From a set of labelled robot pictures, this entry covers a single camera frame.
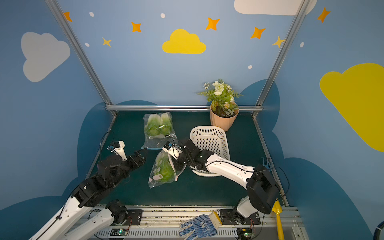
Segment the blue-zip bag with cabbages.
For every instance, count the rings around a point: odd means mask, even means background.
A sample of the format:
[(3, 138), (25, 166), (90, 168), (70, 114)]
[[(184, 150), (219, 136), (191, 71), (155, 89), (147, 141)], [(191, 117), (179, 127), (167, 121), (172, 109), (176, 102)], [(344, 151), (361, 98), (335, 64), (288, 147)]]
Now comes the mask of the blue-zip bag with cabbages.
[(143, 120), (145, 142), (142, 149), (161, 150), (167, 141), (178, 143), (170, 112), (146, 114)]

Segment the pink-zip dotted zip-top bag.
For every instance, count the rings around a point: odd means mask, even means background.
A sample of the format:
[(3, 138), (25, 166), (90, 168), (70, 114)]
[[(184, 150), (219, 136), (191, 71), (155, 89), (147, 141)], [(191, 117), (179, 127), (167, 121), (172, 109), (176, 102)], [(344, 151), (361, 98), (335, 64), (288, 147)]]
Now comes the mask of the pink-zip dotted zip-top bag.
[(149, 188), (177, 182), (185, 168), (185, 164), (179, 163), (165, 151), (160, 151), (149, 176)]

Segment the green chinese cabbage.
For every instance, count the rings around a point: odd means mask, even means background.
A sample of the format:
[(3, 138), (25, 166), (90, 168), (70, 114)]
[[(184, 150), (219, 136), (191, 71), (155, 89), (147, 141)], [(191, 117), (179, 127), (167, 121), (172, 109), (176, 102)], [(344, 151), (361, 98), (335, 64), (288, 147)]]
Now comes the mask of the green chinese cabbage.
[(154, 178), (161, 183), (171, 183), (176, 179), (175, 170), (168, 159), (160, 159), (156, 162)]

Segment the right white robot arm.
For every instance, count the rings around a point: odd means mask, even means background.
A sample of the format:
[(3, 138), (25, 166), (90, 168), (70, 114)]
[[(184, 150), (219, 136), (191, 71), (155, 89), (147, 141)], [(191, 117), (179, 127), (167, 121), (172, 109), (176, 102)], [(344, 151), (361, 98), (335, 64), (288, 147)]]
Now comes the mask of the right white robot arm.
[(244, 166), (226, 160), (209, 150), (200, 150), (192, 140), (181, 146), (167, 142), (163, 150), (177, 163), (186, 164), (194, 171), (205, 171), (225, 177), (247, 190), (248, 196), (241, 199), (235, 212), (244, 218), (255, 212), (269, 215), (280, 195), (280, 186), (266, 167)]

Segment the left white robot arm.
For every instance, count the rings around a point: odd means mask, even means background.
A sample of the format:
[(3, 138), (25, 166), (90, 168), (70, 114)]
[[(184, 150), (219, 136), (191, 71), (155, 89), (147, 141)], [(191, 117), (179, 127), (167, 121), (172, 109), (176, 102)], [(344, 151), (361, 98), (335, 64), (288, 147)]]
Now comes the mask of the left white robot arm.
[(96, 216), (75, 230), (72, 226), (107, 197), (129, 174), (143, 166), (147, 149), (122, 158), (113, 153), (98, 162), (98, 172), (81, 182), (70, 194), (64, 206), (32, 236), (33, 240), (87, 240), (111, 224), (123, 225), (131, 220), (120, 201), (109, 202)]

